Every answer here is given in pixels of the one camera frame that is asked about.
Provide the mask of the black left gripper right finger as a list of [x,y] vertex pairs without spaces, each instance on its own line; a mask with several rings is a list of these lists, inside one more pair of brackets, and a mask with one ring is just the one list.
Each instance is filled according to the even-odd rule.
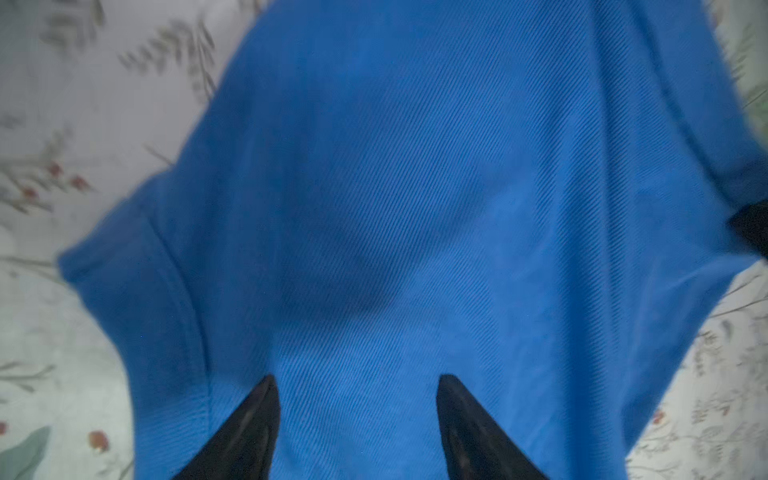
[[458,377],[440,377],[436,406],[451,480],[545,480]]

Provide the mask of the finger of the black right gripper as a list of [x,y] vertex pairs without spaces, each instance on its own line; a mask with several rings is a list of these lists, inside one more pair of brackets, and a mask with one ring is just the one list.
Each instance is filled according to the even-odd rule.
[[739,209],[728,220],[728,225],[764,259],[768,258],[767,200],[761,200]]

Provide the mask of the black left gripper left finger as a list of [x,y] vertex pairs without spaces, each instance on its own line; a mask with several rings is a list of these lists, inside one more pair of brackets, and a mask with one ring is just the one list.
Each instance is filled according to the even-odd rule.
[[269,374],[174,478],[267,480],[280,416],[276,379]]

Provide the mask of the blue tank top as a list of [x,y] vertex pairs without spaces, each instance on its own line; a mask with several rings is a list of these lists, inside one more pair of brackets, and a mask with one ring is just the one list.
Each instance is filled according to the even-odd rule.
[[277,1],[59,265],[139,479],[267,375],[274,478],[443,479],[444,374],[545,475],[623,479],[766,196],[700,1]]

